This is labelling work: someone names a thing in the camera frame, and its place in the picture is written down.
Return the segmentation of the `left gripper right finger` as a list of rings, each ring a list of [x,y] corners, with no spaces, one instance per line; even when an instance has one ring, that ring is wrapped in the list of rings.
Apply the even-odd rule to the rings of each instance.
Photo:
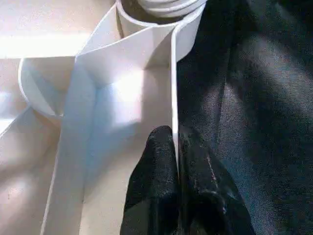
[[[179,177],[183,234],[255,234],[233,178],[192,129],[179,132]]]

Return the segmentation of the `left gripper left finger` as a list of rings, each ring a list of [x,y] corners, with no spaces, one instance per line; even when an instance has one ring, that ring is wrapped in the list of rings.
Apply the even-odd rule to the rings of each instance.
[[[172,129],[159,126],[129,178],[120,234],[175,235],[179,193]]]

